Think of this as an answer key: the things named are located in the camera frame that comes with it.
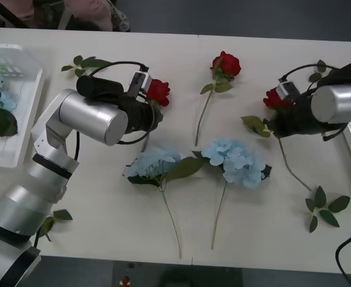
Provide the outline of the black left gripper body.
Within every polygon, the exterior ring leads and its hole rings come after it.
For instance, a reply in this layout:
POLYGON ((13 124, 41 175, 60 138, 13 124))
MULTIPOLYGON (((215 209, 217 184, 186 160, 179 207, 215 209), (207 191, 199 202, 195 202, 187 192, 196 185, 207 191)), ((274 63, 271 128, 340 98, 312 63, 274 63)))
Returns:
POLYGON ((163 121, 163 114, 157 106, 140 102, 130 96, 119 97, 117 106, 127 114, 128 124, 125 134, 155 130, 163 121))

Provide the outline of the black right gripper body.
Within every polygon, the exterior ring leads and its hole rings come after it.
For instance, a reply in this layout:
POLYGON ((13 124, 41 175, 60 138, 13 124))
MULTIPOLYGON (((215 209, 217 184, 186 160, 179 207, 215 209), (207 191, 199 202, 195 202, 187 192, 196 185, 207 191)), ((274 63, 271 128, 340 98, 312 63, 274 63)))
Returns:
POLYGON ((304 97, 286 108, 278 109, 268 120, 267 127, 278 138, 323 133, 325 125, 313 116, 311 101, 311 97, 304 97))

